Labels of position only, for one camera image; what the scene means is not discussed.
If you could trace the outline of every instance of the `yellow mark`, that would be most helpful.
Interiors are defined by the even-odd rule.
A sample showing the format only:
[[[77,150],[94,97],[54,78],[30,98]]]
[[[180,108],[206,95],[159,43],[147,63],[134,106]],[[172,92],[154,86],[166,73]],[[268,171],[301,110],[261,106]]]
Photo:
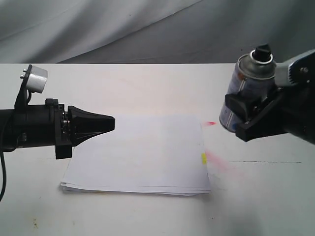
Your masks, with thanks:
[[[201,154],[202,165],[207,165],[207,157],[205,153]]]

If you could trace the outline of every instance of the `spray can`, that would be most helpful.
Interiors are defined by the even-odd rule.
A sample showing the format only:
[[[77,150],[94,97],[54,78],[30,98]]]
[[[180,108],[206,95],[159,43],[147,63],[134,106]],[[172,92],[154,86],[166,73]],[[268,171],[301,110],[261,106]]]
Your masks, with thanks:
[[[270,47],[262,45],[251,53],[241,56],[232,74],[227,94],[239,93],[248,99],[264,99],[274,85],[276,64]],[[220,117],[221,125],[228,131],[235,132],[235,124],[243,122],[223,104]]]

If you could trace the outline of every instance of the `stack of paper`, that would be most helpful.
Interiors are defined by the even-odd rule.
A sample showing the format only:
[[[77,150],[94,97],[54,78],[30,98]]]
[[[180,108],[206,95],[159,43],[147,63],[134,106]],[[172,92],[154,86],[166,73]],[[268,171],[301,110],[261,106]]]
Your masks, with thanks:
[[[115,130],[75,148],[61,185],[73,191],[207,193],[202,129],[189,115],[115,116]]]

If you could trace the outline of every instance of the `white table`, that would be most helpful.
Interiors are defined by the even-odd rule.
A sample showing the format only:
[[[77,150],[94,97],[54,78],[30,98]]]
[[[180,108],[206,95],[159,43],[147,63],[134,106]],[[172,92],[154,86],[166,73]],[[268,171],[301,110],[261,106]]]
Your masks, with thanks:
[[[2,64],[0,107],[13,108],[27,65]],[[43,64],[46,98],[100,114],[196,114],[218,122],[232,64]],[[65,194],[69,163],[53,147],[5,153],[7,191],[1,236],[314,235],[315,146],[289,134],[237,139],[219,124],[204,128],[210,196]]]

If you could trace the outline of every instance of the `white backdrop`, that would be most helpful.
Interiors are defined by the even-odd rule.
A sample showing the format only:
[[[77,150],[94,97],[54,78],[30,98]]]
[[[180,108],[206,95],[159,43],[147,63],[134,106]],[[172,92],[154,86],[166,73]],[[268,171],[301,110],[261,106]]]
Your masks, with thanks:
[[[315,48],[312,0],[0,0],[0,62],[276,61]]]

